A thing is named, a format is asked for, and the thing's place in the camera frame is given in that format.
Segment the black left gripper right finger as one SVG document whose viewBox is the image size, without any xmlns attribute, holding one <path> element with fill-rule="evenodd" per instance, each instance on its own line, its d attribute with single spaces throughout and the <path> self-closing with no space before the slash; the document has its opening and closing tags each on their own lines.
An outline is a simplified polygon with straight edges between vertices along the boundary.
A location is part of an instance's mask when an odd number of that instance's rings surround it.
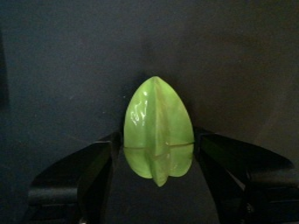
<svg viewBox="0 0 299 224">
<path fill-rule="evenodd" d="M 299 224 L 299 174 L 272 150 L 197 128 L 201 164 L 221 224 Z"/>
</svg>

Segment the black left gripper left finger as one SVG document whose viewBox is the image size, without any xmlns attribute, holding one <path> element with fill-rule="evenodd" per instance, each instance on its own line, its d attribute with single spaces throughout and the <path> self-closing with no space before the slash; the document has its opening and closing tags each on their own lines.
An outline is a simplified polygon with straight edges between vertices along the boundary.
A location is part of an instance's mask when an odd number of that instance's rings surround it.
<svg viewBox="0 0 299 224">
<path fill-rule="evenodd" d="M 115 132 L 35 177 L 23 224 L 103 224 L 121 149 L 122 134 Z"/>
</svg>

